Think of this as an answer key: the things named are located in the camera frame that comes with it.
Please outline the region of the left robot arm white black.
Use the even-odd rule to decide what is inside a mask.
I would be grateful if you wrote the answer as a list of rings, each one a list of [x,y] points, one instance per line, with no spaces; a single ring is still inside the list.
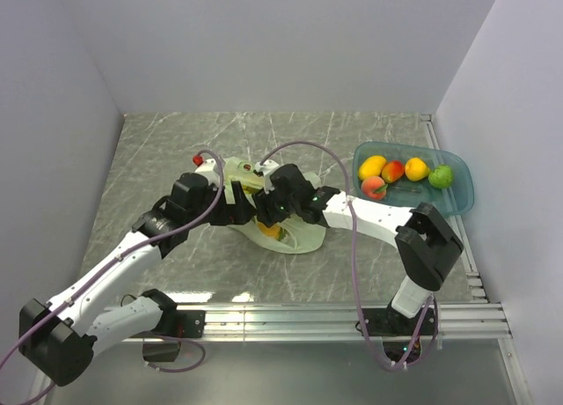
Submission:
[[[218,171],[182,174],[94,269],[47,303],[32,299],[23,306],[19,353],[65,387],[99,353],[132,335],[183,335],[177,303],[158,289],[111,312],[105,308],[132,278],[184,243],[191,229],[250,222],[256,210],[245,187],[239,180],[222,181]]]

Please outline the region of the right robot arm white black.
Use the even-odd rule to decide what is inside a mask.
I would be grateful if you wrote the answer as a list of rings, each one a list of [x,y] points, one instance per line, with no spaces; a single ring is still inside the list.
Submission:
[[[396,247],[406,276],[389,304],[391,330],[406,334],[419,320],[430,294],[442,288],[464,251],[442,214],[430,203],[386,206],[348,195],[337,188],[315,188],[293,164],[268,160],[254,171],[264,187],[252,196],[257,219],[267,227],[294,215],[309,225],[348,229]]]

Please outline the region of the green printed plastic bag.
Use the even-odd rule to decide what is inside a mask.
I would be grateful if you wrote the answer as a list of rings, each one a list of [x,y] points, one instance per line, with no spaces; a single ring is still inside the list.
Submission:
[[[227,158],[224,163],[225,197],[234,202],[232,181],[239,181],[246,198],[254,204],[252,194],[264,187],[263,178],[253,172],[253,165],[242,158]],[[244,225],[229,225],[231,230],[244,234],[259,247],[280,254],[307,254],[321,248],[325,240],[325,227],[306,224],[299,216],[292,214],[271,228],[260,223],[256,217]]]

